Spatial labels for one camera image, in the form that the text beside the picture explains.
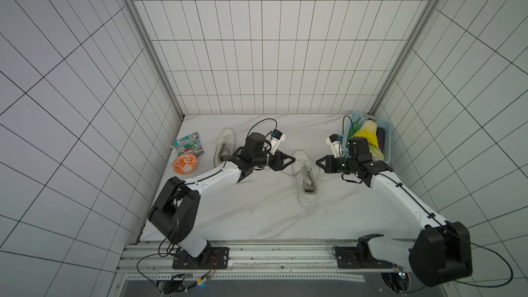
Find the white sneaker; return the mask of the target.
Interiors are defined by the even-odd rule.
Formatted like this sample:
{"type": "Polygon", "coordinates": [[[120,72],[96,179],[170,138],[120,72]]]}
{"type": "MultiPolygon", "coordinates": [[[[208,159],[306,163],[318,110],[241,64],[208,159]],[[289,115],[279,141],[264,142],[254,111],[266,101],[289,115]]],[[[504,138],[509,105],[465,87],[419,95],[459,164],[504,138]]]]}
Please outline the white sneaker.
{"type": "Polygon", "coordinates": [[[296,161],[293,172],[298,183],[298,201],[301,206],[310,208],[315,205],[318,196],[318,184],[313,170],[313,161],[304,151],[294,153],[296,161]]]}
{"type": "Polygon", "coordinates": [[[224,163],[234,152],[236,146],[236,136],[232,129],[225,128],[217,139],[214,153],[214,167],[224,163]]]}

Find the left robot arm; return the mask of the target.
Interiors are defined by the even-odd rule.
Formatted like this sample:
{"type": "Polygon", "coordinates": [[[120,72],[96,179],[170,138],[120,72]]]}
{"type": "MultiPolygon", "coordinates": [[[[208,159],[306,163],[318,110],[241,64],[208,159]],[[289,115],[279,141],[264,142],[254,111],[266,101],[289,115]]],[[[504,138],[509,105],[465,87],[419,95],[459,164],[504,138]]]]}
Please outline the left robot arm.
{"type": "Polygon", "coordinates": [[[237,184],[255,169],[282,171],[295,162],[294,157],[278,150],[286,135],[277,129],[269,135],[267,139],[260,133],[250,133],[246,143],[224,163],[202,175],[189,180],[170,178],[151,206],[148,221],[190,257],[208,258],[210,243],[194,229],[203,193],[237,184]]]}

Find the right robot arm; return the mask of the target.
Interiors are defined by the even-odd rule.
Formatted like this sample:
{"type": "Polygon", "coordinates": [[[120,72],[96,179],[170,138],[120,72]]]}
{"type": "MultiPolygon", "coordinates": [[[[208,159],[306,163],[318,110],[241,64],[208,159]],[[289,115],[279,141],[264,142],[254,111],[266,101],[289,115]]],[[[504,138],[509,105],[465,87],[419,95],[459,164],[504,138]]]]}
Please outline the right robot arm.
{"type": "Polygon", "coordinates": [[[325,173],[353,175],[355,184],[366,184],[381,195],[411,229],[411,239],[393,239],[382,234],[362,236],[352,248],[356,263],[366,268],[394,265],[411,271],[426,287],[472,275],[470,233],[460,222],[437,214],[407,188],[390,165],[373,159],[364,137],[352,137],[342,156],[342,136],[326,139],[332,153],[316,160],[325,173]]]}

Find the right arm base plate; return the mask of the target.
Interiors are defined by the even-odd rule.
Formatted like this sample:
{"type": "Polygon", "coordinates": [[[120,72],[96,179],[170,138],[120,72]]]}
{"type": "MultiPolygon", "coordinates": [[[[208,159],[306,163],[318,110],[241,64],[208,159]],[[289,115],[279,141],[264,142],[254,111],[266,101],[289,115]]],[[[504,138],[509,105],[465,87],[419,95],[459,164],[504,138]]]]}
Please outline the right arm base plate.
{"type": "Polygon", "coordinates": [[[331,253],[337,261],[338,269],[389,270],[394,268],[394,265],[389,262],[380,261],[370,256],[366,256],[365,254],[362,254],[357,247],[334,246],[331,249],[331,253]]]}

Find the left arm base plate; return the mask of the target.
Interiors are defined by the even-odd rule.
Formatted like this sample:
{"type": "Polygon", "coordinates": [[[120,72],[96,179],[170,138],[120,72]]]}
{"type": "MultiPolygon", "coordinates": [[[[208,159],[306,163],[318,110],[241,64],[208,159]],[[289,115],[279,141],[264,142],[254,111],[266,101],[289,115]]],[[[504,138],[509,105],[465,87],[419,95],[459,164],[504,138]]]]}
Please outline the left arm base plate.
{"type": "Polygon", "coordinates": [[[224,270],[228,267],[229,253],[228,247],[207,246],[198,257],[192,257],[179,247],[173,254],[172,268],[174,270],[224,270]]]}

